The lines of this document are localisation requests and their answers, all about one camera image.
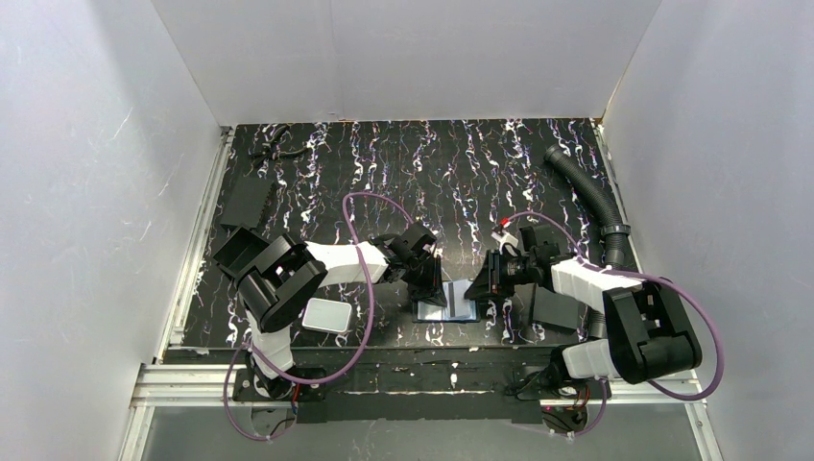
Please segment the black marble tabletop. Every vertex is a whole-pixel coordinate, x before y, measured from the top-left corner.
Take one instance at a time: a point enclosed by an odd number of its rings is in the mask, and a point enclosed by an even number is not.
[[[542,165],[542,153],[557,143],[612,193],[589,120],[294,124],[282,137],[280,150],[295,151],[303,145],[312,149],[300,158],[255,167],[250,155],[273,130],[272,125],[236,129],[189,308],[184,347],[232,348],[247,335],[246,313],[236,305],[235,289],[211,259],[228,238],[219,216],[241,176],[276,182],[269,217],[259,228],[269,239],[290,232],[316,243],[347,244],[350,234],[341,203],[348,192],[367,190],[401,202],[437,234],[444,279],[474,278],[485,251],[496,248],[490,237],[495,223],[527,209],[564,223],[591,259],[601,257],[595,218],[568,182]],[[398,212],[374,199],[355,199],[352,212],[362,238],[398,232],[405,224]],[[505,303],[484,306],[479,323],[417,324],[405,284],[376,285],[375,327],[369,346],[511,347],[575,342],[575,336],[529,321],[531,289],[523,288]],[[303,329],[297,321],[292,327],[293,346],[358,345],[368,315],[364,284],[330,286],[316,296],[352,304],[356,310],[353,328],[346,335],[327,334]]]

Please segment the white panel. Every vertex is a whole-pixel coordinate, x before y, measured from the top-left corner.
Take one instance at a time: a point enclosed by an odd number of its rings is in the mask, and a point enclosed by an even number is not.
[[[0,459],[115,459],[219,131],[149,2],[4,2]]]
[[[221,124],[601,116],[659,0],[154,0]]]
[[[727,459],[814,452],[812,82],[811,2],[665,0],[606,119],[645,269],[723,332],[709,416]]]
[[[658,0],[334,0],[351,120],[600,117]]]
[[[338,120],[329,0],[154,0],[221,125]]]

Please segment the hose clamp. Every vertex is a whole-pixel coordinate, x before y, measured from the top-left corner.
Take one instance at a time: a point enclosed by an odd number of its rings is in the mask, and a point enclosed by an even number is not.
[[[631,227],[628,226],[627,224],[609,224],[607,226],[603,226],[601,232],[602,232],[603,237],[606,236],[606,235],[612,235],[612,234],[615,234],[615,233],[630,235],[631,234]]]

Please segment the wire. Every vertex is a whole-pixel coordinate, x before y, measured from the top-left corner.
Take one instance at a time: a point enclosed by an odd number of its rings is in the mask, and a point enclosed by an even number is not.
[[[695,309],[696,312],[698,312],[698,315],[701,316],[701,319],[704,320],[704,323],[706,324],[706,327],[709,329],[709,334],[712,335],[712,343],[715,346],[715,358],[716,358],[716,360],[715,360],[715,362],[716,362],[715,363],[715,374],[712,376],[712,381],[710,381],[709,385],[705,389],[703,389],[701,392],[699,392],[698,394],[690,394],[690,395],[677,394],[677,393],[665,388],[661,384],[658,384],[654,380],[649,380],[647,382],[649,382],[650,385],[652,385],[653,387],[655,387],[656,389],[661,391],[661,393],[664,394],[665,396],[672,397],[673,399],[682,400],[682,401],[695,401],[695,400],[705,399],[706,397],[709,397],[710,395],[712,395],[712,393],[715,392],[716,389],[718,389],[718,385],[721,384],[721,379],[723,379],[723,377],[724,377],[724,365],[725,365],[724,344],[723,344],[723,341],[721,340],[721,332],[718,330],[718,327],[715,325],[715,321],[712,320],[712,317],[710,317],[709,314],[706,313],[704,308],[701,307],[701,304],[698,301],[696,301],[696,299],[693,298],[692,295],[689,294],[689,292],[687,292],[686,290],[684,290],[683,288],[681,288],[677,284],[673,283],[672,281],[667,280],[667,279],[663,279],[661,277],[651,276],[651,275],[648,275],[648,274],[641,274],[641,273],[638,273],[638,272],[619,271],[619,270],[616,270],[616,269],[604,269],[604,268],[601,268],[601,267],[598,267],[598,266],[592,264],[586,258],[585,254],[582,252],[582,250],[580,250],[579,245],[577,244],[577,241],[574,240],[574,237],[571,236],[570,232],[565,230],[565,228],[563,226],[561,226],[559,223],[554,221],[552,218],[550,218],[550,217],[548,217],[548,216],[546,216],[546,215],[544,215],[542,213],[537,213],[536,211],[520,211],[519,213],[515,213],[512,216],[510,216],[510,217],[504,219],[503,221],[501,221],[501,224],[505,226],[510,221],[512,221],[515,218],[520,217],[520,216],[536,216],[536,217],[538,217],[540,219],[545,220],[546,222],[548,222],[549,224],[551,224],[552,226],[557,228],[560,232],[563,233],[563,235],[565,235],[565,237],[568,239],[568,241],[574,246],[574,248],[577,251],[577,255],[578,255],[578,258],[579,258],[580,262],[582,262],[583,265],[585,267],[587,267],[588,269],[590,269],[592,271],[596,271],[596,272],[602,272],[604,274],[610,274],[612,276],[621,276],[621,277],[627,277],[627,278],[631,278],[631,279],[643,279],[643,280],[651,281],[653,283],[658,283],[659,285],[666,286],[667,288],[673,290],[680,297],[684,298],[687,301],[687,303],[689,305],[691,305],[692,308]]]
[[[294,388],[294,396],[291,397],[291,412],[297,416],[297,396],[299,395],[299,384]]]
[[[562,419],[562,418],[560,418],[559,416],[555,415],[554,413],[552,413],[552,412],[550,412],[550,411],[543,411],[543,412],[542,412],[542,415],[543,415],[543,419],[544,419],[544,420],[545,420],[545,417],[546,417],[546,416],[551,417],[551,418],[554,418],[554,419],[557,421],[556,426],[557,426],[558,428],[560,428],[560,429],[564,430],[565,432],[568,432],[568,431],[572,430],[570,427],[568,427],[568,423],[566,423],[565,421],[563,421],[563,419]],[[549,421],[549,420],[545,420],[545,421],[546,421],[547,423],[554,423],[554,422]]]
[[[605,387],[605,385],[607,383],[608,383],[607,379],[604,379],[604,378],[599,379],[599,384],[600,384],[599,387],[602,388],[602,404],[599,406],[599,413],[597,413],[596,418],[594,418],[593,421],[590,422],[590,424],[586,425],[585,429],[578,430],[576,432],[571,431],[571,432],[568,432],[568,434],[573,434],[574,437],[578,437],[580,435],[585,435],[585,434],[589,433],[594,427],[596,427],[596,425],[599,424],[599,422],[602,420],[602,417],[605,416],[605,408],[608,406],[608,389]]]
[[[269,435],[266,435],[266,436],[255,435],[255,434],[251,434],[251,433],[247,432],[246,429],[244,429],[243,427],[241,427],[237,423],[237,420],[234,419],[234,415],[231,412],[231,408],[229,408],[229,406],[228,406],[229,378],[231,377],[232,370],[234,370],[234,364],[237,362],[237,356],[240,354],[240,351],[242,351],[246,347],[247,347],[246,343],[241,344],[237,349],[234,350],[234,355],[231,357],[231,360],[229,361],[229,366],[227,368],[227,377],[226,377],[226,379],[224,379],[224,410],[226,410],[227,418],[229,419],[229,422],[231,423],[232,427],[234,427],[234,430],[236,430],[240,435],[246,437],[249,440],[255,440],[257,442],[272,441],[272,440],[276,439],[277,437],[282,436],[283,434],[285,434],[289,430],[291,430],[291,428],[294,427],[295,424],[297,423],[296,420],[294,420],[293,425],[288,426],[285,430],[283,430],[282,432],[280,432],[278,434],[276,433],[277,428],[275,427],[275,430],[273,430],[272,433],[269,434]]]
[[[275,432],[277,432],[277,430],[279,429],[279,427],[280,427],[281,425],[283,425],[284,423],[293,423],[293,422],[295,422],[296,420],[297,420],[297,418],[286,418],[286,419],[284,419],[284,420],[280,420],[280,421],[279,421],[279,423],[277,423],[277,425],[275,426],[275,428],[274,428],[274,429],[272,429],[272,433],[271,433],[271,434],[269,434],[269,435],[270,435],[270,436],[275,435]]]
[[[567,408],[567,409],[569,409],[569,410],[576,409],[576,408],[577,408],[577,403],[579,403],[579,402],[580,402],[580,398],[581,398],[582,396],[583,396],[583,391],[579,391],[579,392],[577,392],[577,397],[576,397],[576,399],[574,399],[574,404],[572,404],[571,406],[568,406],[568,407],[566,407],[566,408]]]
[[[272,414],[272,413],[275,412],[275,409],[274,408],[258,409],[256,411],[254,409],[252,409],[249,412],[249,427],[251,427],[251,431],[254,432],[255,434],[259,433],[259,432],[257,432],[257,429],[254,427],[254,415],[258,415],[258,414],[260,414],[260,413],[262,413],[264,411],[267,411],[267,412],[269,412],[269,414]]]
[[[577,409],[585,408],[587,405],[587,401],[590,400],[590,387],[586,385],[586,399],[583,401],[583,404],[578,406]]]
[[[387,197],[382,195],[374,194],[372,192],[351,192],[345,196],[342,200],[342,212],[345,215],[345,223],[347,224],[347,228],[350,230],[350,236],[353,239],[353,244],[356,246],[356,254],[359,256],[359,264],[362,266],[362,271],[365,273],[365,283],[368,286],[368,323],[365,325],[365,334],[362,336],[362,341],[359,344],[359,348],[353,354],[353,357],[345,364],[344,367],[339,369],[336,373],[330,376],[321,377],[318,379],[305,379],[302,377],[297,377],[293,375],[289,375],[282,370],[280,370],[271,360],[269,360],[263,352],[256,348],[251,348],[251,353],[254,354],[256,358],[259,358],[261,362],[266,364],[269,368],[272,369],[275,373],[282,376],[289,381],[295,382],[297,384],[325,384],[330,382],[350,370],[353,365],[356,365],[356,362],[359,361],[359,357],[362,356],[362,352],[365,350],[365,347],[368,345],[368,341],[371,339],[371,332],[373,330],[373,313],[376,307],[375,296],[373,295],[373,282],[371,279],[371,271],[368,269],[368,263],[365,262],[365,257],[362,255],[362,250],[359,248],[359,235],[356,234],[356,228],[353,226],[353,221],[350,219],[350,214],[347,211],[347,203],[353,197],[372,197],[374,199],[382,200],[390,205],[394,206],[397,210],[401,211],[401,214],[407,219],[407,222],[413,224],[413,217],[410,216],[410,213],[404,209],[403,206],[399,205],[398,203],[394,202]]]
[[[523,385],[522,385],[522,387],[520,387],[520,388],[519,388],[519,389],[517,389],[517,390],[511,389],[511,388],[507,388],[507,389],[506,389],[506,391],[507,391],[507,392],[506,392],[506,395],[507,395],[507,396],[515,396],[515,398],[517,398],[518,400],[522,400],[522,399],[520,399],[520,398],[519,398],[520,394],[522,394],[522,393],[523,393],[523,392],[524,392],[526,389],[528,389],[528,388],[529,388],[529,386],[531,386],[531,385],[532,385],[532,383],[533,383],[534,381],[536,381],[536,380],[537,380],[537,379],[540,377],[540,375],[542,375],[542,372],[543,372],[543,371],[544,371],[544,370],[540,370],[540,371],[536,372],[534,376],[529,377],[529,378],[528,378],[528,381],[526,381],[526,383],[525,383],[525,384],[523,384]]]

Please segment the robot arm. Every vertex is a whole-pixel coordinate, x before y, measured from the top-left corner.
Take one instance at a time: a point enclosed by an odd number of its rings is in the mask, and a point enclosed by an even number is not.
[[[433,254],[435,235],[411,224],[402,235],[383,235],[358,245],[373,283],[404,280],[414,301],[446,305],[441,258]],[[213,256],[237,286],[247,311],[252,346],[279,369],[294,366],[290,325],[318,288],[364,282],[355,245],[320,245],[283,234],[272,242],[240,227]],[[277,373],[255,364],[267,380]]]
[[[548,226],[520,232],[525,252],[489,252],[467,298],[512,296],[515,285],[534,282],[604,313],[607,322],[607,339],[554,351],[546,373],[549,386],[594,377],[636,384],[701,364],[701,347],[676,293],[657,283],[603,274],[562,254]]]

